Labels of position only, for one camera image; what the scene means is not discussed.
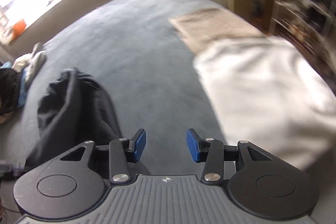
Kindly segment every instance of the gray ribbed platform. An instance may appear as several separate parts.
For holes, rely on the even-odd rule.
[[[114,187],[106,200],[85,216],[64,224],[315,224],[305,216],[293,221],[269,221],[241,210],[217,186],[195,176],[139,176],[128,186]],[[19,224],[47,224],[24,216]]]

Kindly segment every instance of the white cloth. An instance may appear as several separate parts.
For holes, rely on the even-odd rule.
[[[248,140],[305,169],[336,137],[336,97],[282,38],[215,42],[194,60],[229,145]]]
[[[18,57],[12,66],[12,69],[20,72],[26,70],[25,86],[28,89],[35,78],[36,74],[47,60],[46,51],[41,43],[34,45],[33,51]]]

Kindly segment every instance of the pile of clothes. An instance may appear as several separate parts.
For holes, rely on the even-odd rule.
[[[27,90],[46,59],[43,45],[37,43],[31,53],[0,67],[0,124],[11,119],[14,109],[25,104]]]

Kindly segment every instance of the orange object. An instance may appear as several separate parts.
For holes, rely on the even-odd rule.
[[[26,22],[24,19],[20,19],[18,22],[16,22],[13,27],[13,39],[16,39],[20,34],[23,33],[23,31],[26,29]]]

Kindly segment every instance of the metal bolt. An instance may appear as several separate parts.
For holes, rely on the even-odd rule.
[[[162,180],[163,180],[164,182],[169,182],[169,181],[171,181],[171,178],[169,178],[169,177],[164,177]]]
[[[218,181],[221,179],[221,176],[216,173],[209,173],[209,174],[204,175],[204,179],[206,181]]]
[[[125,182],[129,180],[129,176],[126,174],[116,174],[112,177],[115,182]]]

